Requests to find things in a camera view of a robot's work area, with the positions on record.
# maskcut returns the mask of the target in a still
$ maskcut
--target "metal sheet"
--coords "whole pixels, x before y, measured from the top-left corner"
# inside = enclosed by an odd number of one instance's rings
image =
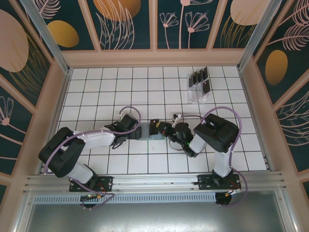
[[[249,192],[240,206],[215,203],[34,205],[28,232],[283,232],[273,193]]]

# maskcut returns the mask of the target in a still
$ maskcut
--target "dark teal wallpaper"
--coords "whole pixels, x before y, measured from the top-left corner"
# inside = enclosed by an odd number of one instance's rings
[[[158,49],[206,48],[217,6],[216,0],[158,0]]]
[[[0,87],[0,173],[12,174],[31,118],[32,113]]]
[[[35,27],[35,25],[33,24],[32,20],[29,18],[28,14],[25,11],[25,8],[23,7],[23,5],[21,4],[20,0],[17,0],[17,3],[19,4],[20,8],[23,10],[23,12],[25,13],[25,15],[28,18],[28,21],[31,23],[32,27],[34,28],[35,32],[39,35],[40,39],[42,40],[42,42],[44,43],[45,47],[48,50],[48,53],[51,55],[52,58],[54,58],[54,55],[52,54],[52,52],[49,50],[47,44],[45,43],[45,41],[43,40],[43,38],[41,37],[39,31],[37,30],[37,28]]]
[[[307,197],[309,199],[309,181],[303,182],[303,186],[304,186],[305,192],[307,193]]]
[[[0,21],[0,75],[35,106],[50,62],[8,0],[0,2]]]
[[[213,48],[245,48],[268,0],[228,0]]]
[[[257,61],[275,103],[309,68],[309,2],[295,0]]]
[[[260,41],[259,44],[256,46],[256,49],[255,49],[254,52],[253,52],[253,56],[255,56],[256,53],[259,51],[259,49],[260,49],[262,43],[264,42],[265,37],[268,35],[270,29],[272,28],[272,26],[273,26],[274,23],[276,22],[278,16],[280,15],[282,8],[283,8],[284,5],[286,4],[286,1],[287,1],[287,0],[282,0],[279,9],[277,10],[275,16],[273,17],[273,19],[272,19],[271,23],[269,24],[267,30],[265,31],[265,33],[264,33],[264,35],[263,35],[261,41]]]
[[[299,172],[309,168],[309,82],[278,111],[277,116]]]
[[[6,188],[7,187],[5,185],[0,185],[0,206],[1,206],[2,200],[4,198]]]
[[[148,0],[87,0],[102,50],[150,49]]]

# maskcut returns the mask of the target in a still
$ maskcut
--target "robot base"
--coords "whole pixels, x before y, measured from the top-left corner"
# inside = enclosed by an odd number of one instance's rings
[[[112,191],[112,176],[98,176],[96,179],[96,184],[92,188],[92,190],[96,192],[102,192],[104,194],[104,190],[102,187],[106,190],[106,192]],[[80,187],[78,184],[76,184],[74,181],[70,183],[69,192],[88,192],[87,190]]]

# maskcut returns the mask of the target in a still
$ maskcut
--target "black grid line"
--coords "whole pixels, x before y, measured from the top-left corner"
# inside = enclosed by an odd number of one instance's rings
[[[149,119],[151,118],[151,115],[149,115],[148,114],[148,112],[149,112],[149,106],[150,105],[163,105],[164,106],[164,111],[165,111],[165,116],[162,118],[162,120],[165,120],[165,121],[167,121],[167,120],[171,120],[172,118],[168,118],[168,117],[170,117],[170,116],[167,116],[167,112],[166,112],[166,107],[168,107],[169,105],[175,105],[176,107],[177,107],[177,105],[180,105],[181,106],[181,113],[183,114],[183,111],[184,111],[184,108],[183,108],[183,106],[184,105],[186,105],[186,104],[188,104],[187,102],[183,102],[183,98],[182,98],[182,94],[181,94],[181,92],[183,91],[184,93],[186,92],[185,91],[185,89],[184,90],[181,90],[180,88],[178,89],[178,90],[168,90],[168,91],[177,91],[177,92],[179,92],[179,94],[180,94],[180,103],[169,103],[169,104],[166,104],[166,86],[165,86],[165,82],[164,82],[164,80],[165,79],[169,79],[169,78],[167,78],[166,77],[166,75],[164,75],[164,69],[163,69],[163,67],[160,67],[161,68],[161,72],[162,72],[162,77],[160,77],[160,78],[151,78],[151,79],[161,79],[162,81],[163,81],[163,90],[149,90],[149,68],[147,67],[147,77],[145,77],[144,78],[144,76],[142,77],[142,78],[137,78],[137,79],[147,79],[147,90],[136,90],[136,91],[133,91],[133,72],[134,72],[134,68],[132,69],[132,78],[131,78],[131,91],[130,90],[128,90],[128,91],[121,91],[121,92],[131,92],[131,99],[130,99],[130,105],[132,106],[132,103],[133,103],[133,99],[132,99],[132,93],[133,92],[147,92],[147,103],[144,103],[144,104],[140,104],[140,103],[135,103],[134,105],[140,105],[140,106],[143,106],[144,105],[144,108],[146,108],[146,110],[147,110],[147,121],[149,121]],[[70,106],[70,105],[68,105],[68,106],[63,106],[62,107],[62,113],[61,113],[61,116],[60,116],[60,121],[59,121],[59,123],[61,123],[61,122],[73,122],[73,123],[76,123],[75,124],[75,129],[77,128],[77,126],[78,126],[78,123],[80,123],[80,122],[94,122],[94,126],[96,125],[96,123],[97,122],[101,122],[101,123],[103,123],[104,121],[108,121],[108,122],[110,122],[110,121],[115,121],[115,119],[114,119],[114,117],[115,117],[115,108],[116,107],[118,107],[119,108],[119,104],[115,104],[115,100],[116,100],[116,93],[117,92],[120,92],[120,91],[116,91],[116,88],[117,88],[117,80],[119,79],[119,80],[121,80],[121,79],[124,79],[124,80],[129,80],[129,78],[119,78],[118,77],[118,71],[119,71],[119,69],[117,68],[117,74],[116,74],[116,78],[103,78],[103,72],[104,72],[104,69],[102,69],[102,73],[101,73],[101,79],[99,79],[99,77],[98,77],[98,79],[87,79],[87,77],[88,77],[88,75],[89,75],[89,69],[87,69],[87,73],[86,73],[86,79],[71,79],[70,80],[70,84],[69,84],[69,86],[68,86],[68,88],[70,88],[70,86],[72,85],[72,83],[73,83],[73,81],[77,81],[77,80],[79,80],[79,81],[84,81],[84,90],[83,90],[83,92],[79,92],[79,91],[77,91],[77,92],[70,92],[70,93],[81,93],[82,94],[82,99],[81,99],[81,102],[80,102],[80,105],[79,106]],[[179,87],[180,87],[180,85],[181,85],[181,82],[183,81],[183,79],[187,79],[187,77],[180,77],[180,70],[179,70],[179,67],[178,67],[178,69],[177,69],[177,71],[178,71],[178,85],[179,85]],[[228,84],[227,84],[227,79],[226,79],[226,77],[225,76],[223,76],[223,77],[220,77],[220,78],[225,78],[225,83],[226,83],[226,86],[227,86],[227,89],[216,89],[216,90],[224,90],[224,91],[228,91],[228,93],[229,93],[229,99],[230,99],[230,102],[226,102],[226,103],[220,103],[220,104],[232,104],[232,108],[234,108],[233,106],[234,106],[234,104],[236,105],[236,104],[247,104],[247,102],[237,102],[237,103],[233,103],[232,102],[232,100],[231,100],[231,96],[230,96],[230,92],[229,92],[229,90],[240,90],[239,88],[237,88],[237,89],[235,89],[235,88],[232,88],[232,89],[229,89],[229,87],[228,87]],[[90,92],[87,92],[87,93],[105,93],[105,92],[114,92],[114,101],[113,101],[113,104],[112,104],[112,102],[111,102],[111,104],[109,104],[109,105],[107,105],[107,104],[102,104],[102,105],[100,105],[99,104],[99,96],[98,96],[98,101],[97,101],[97,104],[95,105],[87,105],[87,106],[93,106],[93,110],[94,110],[94,107],[96,107],[96,110],[95,110],[95,118],[93,119],[93,120],[80,120],[79,119],[79,117],[80,117],[80,111],[81,111],[81,106],[82,106],[82,101],[83,101],[83,97],[84,97],[84,93],[85,93],[85,85],[86,85],[86,81],[87,80],[100,80],[100,86],[99,86],[99,91],[90,91]],[[102,88],[102,85],[104,84],[104,82],[102,82],[103,80],[114,80],[115,82],[116,82],[116,84],[115,84],[115,90],[112,90],[112,91],[100,91],[101,90],[101,88]],[[164,100],[164,102],[162,102],[161,104],[149,104],[149,92],[163,92],[163,94],[164,94],[164,99],[162,99],[162,100]],[[201,106],[202,106],[202,104],[214,104],[216,107],[218,106],[218,103],[216,103],[216,101],[215,101],[215,98],[214,98],[214,95],[213,95],[213,103],[210,103],[210,102],[206,102],[206,103],[200,103],[200,102],[198,102],[198,104],[197,104],[197,106],[198,106],[198,111],[199,111],[199,115],[201,116]],[[113,113],[111,114],[112,115],[112,119],[111,120],[97,120],[97,113],[98,113],[98,106],[112,106],[111,108],[113,109]],[[64,111],[64,109],[66,109],[66,111],[70,111],[70,110],[68,110],[68,107],[76,107],[76,113],[78,112],[78,115],[77,115],[77,119],[76,120],[67,120],[67,121],[65,121],[65,120],[62,120],[62,117],[63,117],[63,111]],[[172,154],[171,152],[169,152],[169,150],[168,150],[168,144],[167,144],[167,142],[168,142],[168,140],[166,139],[166,152],[164,152],[164,153],[159,153],[159,152],[156,152],[155,154],[161,154],[161,155],[165,155],[166,154],[166,156],[167,156],[167,171],[168,171],[168,173],[169,173],[169,154]],[[143,154],[134,154],[134,153],[130,153],[130,141],[129,141],[129,144],[128,144],[128,151],[126,152],[125,151],[125,153],[126,154],[116,154],[116,155],[120,155],[120,156],[123,156],[123,155],[126,155],[127,156],[127,169],[126,169],[126,173],[128,173],[128,169],[129,169],[129,156],[130,155],[145,155],[144,153]],[[150,149],[150,146],[149,146],[149,142],[147,142],[147,173],[149,173],[149,167],[150,167],[150,164],[149,164],[149,149]],[[245,158],[246,158],[246,151],[245,151],[245,149],[244,149],[244,147],[243,147],[243,144],[242,144],[242,149],[243,149],[243,151],[239,151],[239,152],[243,152],[244,153],[244,155],[245,155]],[[208,156],[207,156],[207,154],[209,154],[210,152],[207,152],[206,151],[206,149],[205,149],[205,151],[202,151],[201,152],[201,155],[202,154],[204,154],[204,152],[205,152],[205,154],[206,154],[206,159],[207,159],[207,166],[208,166],[208,170],[210,171],[210,169],[209,169],[209,160],[208,160]],[[89,158],[88,158],[88,164],[90,163],[90,156],[106,156],[106,155],[108,155],[108,159],[107,159],[107,173],[108,173],[108,171],[109,171],[109,166],[110,166],[110,164],[109,164],[109,161],[110,161],[110,155],[111,155],[111,150],[110,150],[110,148],[108,149],[108,152],[105,152],[105,151],[102,151],[102,152],[98,152],[97,154],[91,154],[91,150],[89,151],[89,154],[84,154],[83,156],[88,156]],[[192,169],[193,171],[190,171],[190,169],[189,169],[189,158],[187,157],[187,168],[188,168],[188,171],[187,172],[190,172],[190,173],[194,173],[194,169]]]

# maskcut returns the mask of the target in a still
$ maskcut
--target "white tile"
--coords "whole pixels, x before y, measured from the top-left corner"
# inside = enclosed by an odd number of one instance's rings
[[[79,106],[64,107],[61,116],[61,121],[77,121],[79,109],[80,109]]]
[[[226,78],[228,89],[242,89],[242,85],[239,78]]]
[[[149,105],[148,119],[165,119],[164,105]]]
[[[236,66],[223,66],[225,77],[239,77]]]
[[[131,91],[132,90],[132,80],[118,79],[116,85],[116,91]]]
[[[179,79],[164,79],[164,90],[180,90]]]
[[[108,156],[90,156],[89,167],[97,174],[107,174]]]
[[[132,105],[135,107],[141,115],[142,120],[147,120],[148,119],[148,105]],[[132,109],[131,110],[132,115],[138,120],[139,119],[139,114]]]
[[[77,161],[88,166],[89,156],[80,156]]]
[[[208,66],[209,77],[224,77],[221,66]]]
[[[124,108],[125,106],[127,106],[127,105],[116,105],[116,106],[114,107],[114,116],[113,116],[113,120],[114,120],[114,121],[115,121],[115,120],[120,121],[119,112],[120,112],[120,110],[121,110],[122,108]],[[125,114],[125,113],[130,113],[131,111],[130,111],[130,109],[126,108],[126,109],[124,109],[122,112]]]
[[[201,69],[204,69],[204,68],[205,68],[205,66],[193,67],[193,71],[198,72],[198,71],[200,71]]]
[[[88,69],[87,79],[97,79],[100,80],[102,78],[102,68],[92,68]]]
[[[115,93],[114,92],[104,92],[100,93],[98,96],[99,105],[114,105]]]
[[[179,78],[180,90],[187,90],[187,81],[188,79],[186,78]]]
[[[199,153],[195,158],[188,157],[190,173],[205,173],[208,172],[208,163],[205,153]]]
[[[68,93],[70,92],[83,92],[85,87],[85,81],[82,80],[72,80],[70,81],[70,86]]]
[[[83,94],[82,105],[97,105],[97,104],[98,104],[98,92]]]
[[[242,134],[242,145],[244,151],[260,151],[261,147],[256,134]]]
[[[68,93],[66,97],[65,106],[81,105],[83,93]]]
[[[182,105],[166,105],[165,113],[167,119],[173,119],[174,114],[183,114]]]
[[[206,104],[213,104],[214,103],[214,98],[213,98],[213,92],[210,91],[208,94],[208,97],[206,99]]]
[[[78,121],[76,126],[76,131],[92,131],[95,125],[94,121]]]
[[[86,80],[84,92],[99,92],[100,80]]]
[[[133,105],[147,105],[148,104],[148,92],[132,92],[132,104]]]
[[[231,103],[228,90],[214,90],[213,95],[216,103]]]
[[[149,91],[162,91],[163,79],[148,79],[148,90]]]
[[[216,104],[216,107],[225,106],[228,108],[233,109],[232,104]],[[218,116],[223,118],[235,118],[233,112],[226,110],[226,109],[219,109],[217,110]]]
[[[188,91],[180,91],[182,97],[182,104],[188,104]]]
[[[246,155],[249,171],[266,170],[262,152],[245,152],[245,155]]]
[[[128,174],[146,174],[148,173],[147,155],[129,155]]]
[[[169,173],[187,173],[188,161],[186,154],[169,154]]]
[[[101,80],[100,92],[115,92],[116,80]]]
[[[96,120],[94,129],[99,130],[99,129],[105,127],[106,125],[110,125],[111,123],[112,123],[111,120],[109,120],[109,121],[97,121]]]
[[[254,124],[251,118],[242,118],[241,123],[242,123],[242,129],[241,129],[242,134],[254,134],[255,133]]]
[[[234,103],[233,109],[240,117],[251,117],[249,107],[246,103]]]
[[[116,92],[115,105],[131,105],[131,92]]]
[[[148,90],[148,79],[134,79],[132,90],[133,91],[147,91]]]
[[[215,108],[215,104],[200,104],[199,105],[199,110],[201,112],[201,116],[203,117],[209,110],[212,110]],[[214,110],[211,112],[213,115],[217,115],[217,111]]]
[[[173,143],[173,141],[169,142],[168,139],[168,153],[184,153],[183,148],[178,143]]]
[[[177,67],[163,67],[164,78],[178,78]]]
[[[131,139],[129,143],[129,154],[147,154],[148,142],[147,140]]]
[[[113,106],[98,106],[96,120],[112,120]]]
[[[230,90],[232,103],[246,103],[246,97],[243,90]]]
[[[118,148],[112,149],[110,148],[110,154],[112,155],[122,155],[129,153],[129,140],[124,141]]]
[[[164,104],[164,92],[163,91],[150,91],[148,92],[148,104]]]
[[[210,145],[206,145],[206,152],[214,152],[214,149]]]
[[[148,78],[148,68],[133,68],[133,78]]]
[[[148,141],[148,153],[149,154],[166,154],[167,143],[166,139],[163,140],[149,140]]]
[[[214,90],[227,89],[225,78],[211,78],[211,87]]]
[[[163,78],[163,68],[162,67],[149,67],[148,68],[148,78]]]
[[[79,112],[79,121],[94,121],[96,118],[96,106],[82,106]]]
[[[110,152],[110,146],[97,146],[90,151],[91,155],[108,155]]]
[[[85,80],[88,69],[73,69],[71,80]]]
[[[165,104],[181,104],[180,91],[164,91]]]
[[[77,122],[74,122],[74,121],[72,121],[72,122],[66,122],[66,121],[60,122],[60,123],[59,123],[59,129],[61,129],[61,128],[63,128],[63,127],[67,127],[67,128],[69,128],[71,131],[74,131],[74,130],[76,130],[76,123],[77,123]]]
[[[200,115],[198,104],[183,105],[183,115]]]
[[[108,174],[127,174],[128,155],[110,155]]]
[[[195,127],[197,127],[198,124],[201,123],[201,120],[199,119],[185,119],[185,123],[189,124],[189,129],[191,130],[191,133],[194,134],[193,130]]]
[[[206,156],[207,156],[207,161],[208,161],[208,168],[209,168],[209,171],[211,172],[214,168],[214,153],[207,152]]]
[[[133,68],[118,68],[117,79],[132,79]]]
[[[148,156],[149,173],[167,173],[168,156],[167,154],[156,154]]]
[[[243,152],[234,152],[232,156],[232,166],[237,171],[248,171],[248,166]]]
[[[234,147],[234,151],[243,151],[243,146],[242,146],[242,141],[241,138],[238,139],[236,146]]]
[[[116,79],[118,68],[104,68],[102,79]]]
[[[193,74],[192,67],[178,67],[179,77],[180,78],[188,78]]]

